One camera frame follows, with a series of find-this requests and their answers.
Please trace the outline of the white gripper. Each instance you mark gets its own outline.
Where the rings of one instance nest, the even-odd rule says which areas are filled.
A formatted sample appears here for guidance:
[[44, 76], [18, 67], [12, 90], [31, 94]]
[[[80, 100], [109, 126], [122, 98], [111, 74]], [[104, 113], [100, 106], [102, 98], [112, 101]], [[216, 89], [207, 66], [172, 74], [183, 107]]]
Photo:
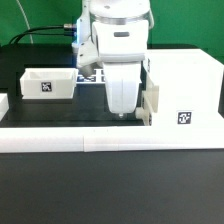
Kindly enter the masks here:
[[103, 72], [109, 110], [124, 119], [137, 105], [141, 63], [104, 63]]

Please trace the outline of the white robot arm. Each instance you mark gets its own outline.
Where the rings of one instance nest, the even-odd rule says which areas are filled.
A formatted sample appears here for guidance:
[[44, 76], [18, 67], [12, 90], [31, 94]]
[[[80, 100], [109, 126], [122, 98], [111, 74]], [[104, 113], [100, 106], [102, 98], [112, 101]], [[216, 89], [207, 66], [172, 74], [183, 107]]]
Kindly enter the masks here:
[[135, 111], [149, 30], [150, 0], [83, 0], [77, 21], [76, 67], [85, 76], [101, 68], [109, 111]]

